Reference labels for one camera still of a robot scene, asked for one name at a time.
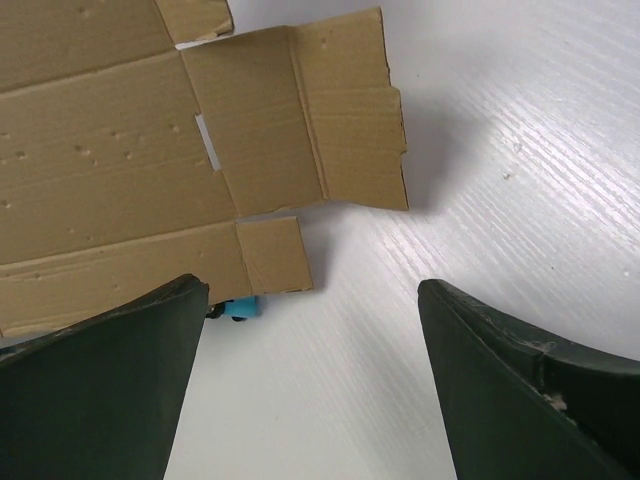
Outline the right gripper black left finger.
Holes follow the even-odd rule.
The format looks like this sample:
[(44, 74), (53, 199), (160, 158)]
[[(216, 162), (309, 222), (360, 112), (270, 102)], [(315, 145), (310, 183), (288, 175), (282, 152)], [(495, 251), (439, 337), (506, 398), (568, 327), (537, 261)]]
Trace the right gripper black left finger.
[(180, 276), (100, 315), (1, 351), (5, 479), (165, 475), (208, 308)]

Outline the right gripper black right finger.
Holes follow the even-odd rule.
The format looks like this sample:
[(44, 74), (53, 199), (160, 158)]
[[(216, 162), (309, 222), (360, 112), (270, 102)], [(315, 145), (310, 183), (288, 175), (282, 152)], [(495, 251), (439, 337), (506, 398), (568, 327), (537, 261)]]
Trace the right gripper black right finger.
[(501, 312), (453, 285), (418, 288), (460, 479), (635, 479), (639, 364)]

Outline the brown cardboard box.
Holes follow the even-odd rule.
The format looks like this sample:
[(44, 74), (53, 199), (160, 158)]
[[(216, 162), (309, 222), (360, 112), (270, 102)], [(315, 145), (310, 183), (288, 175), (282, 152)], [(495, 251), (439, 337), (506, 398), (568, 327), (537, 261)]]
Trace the brown cardboard box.
[(406, 210), (405, 151), (379, 8), (236, 34), (224, 1), (5, 1), (1, 334), (185, 273), (309, 290), (291, 211)]

